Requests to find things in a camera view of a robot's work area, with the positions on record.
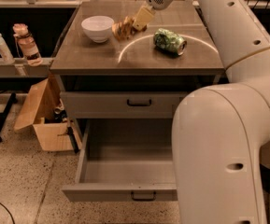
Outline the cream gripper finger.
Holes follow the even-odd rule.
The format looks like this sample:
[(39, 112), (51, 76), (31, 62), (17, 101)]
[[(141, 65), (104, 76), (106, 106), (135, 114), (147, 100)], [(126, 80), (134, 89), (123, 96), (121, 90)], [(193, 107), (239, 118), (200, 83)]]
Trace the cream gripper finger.
[(134, 16), (133, 27), (137, 31), (142, 31), (153, 20), (155, 10), (150, 6), (142, 6)]

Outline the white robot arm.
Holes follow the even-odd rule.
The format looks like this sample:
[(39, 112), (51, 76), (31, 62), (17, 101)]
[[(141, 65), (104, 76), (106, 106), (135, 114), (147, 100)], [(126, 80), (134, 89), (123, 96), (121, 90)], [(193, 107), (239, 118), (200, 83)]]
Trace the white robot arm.
[(181, 224), (267, 224), (260, 148), (270, 141), (270, 35), (244, 0), (198, 0), (228, 84), (175, 112), (172, 153)]

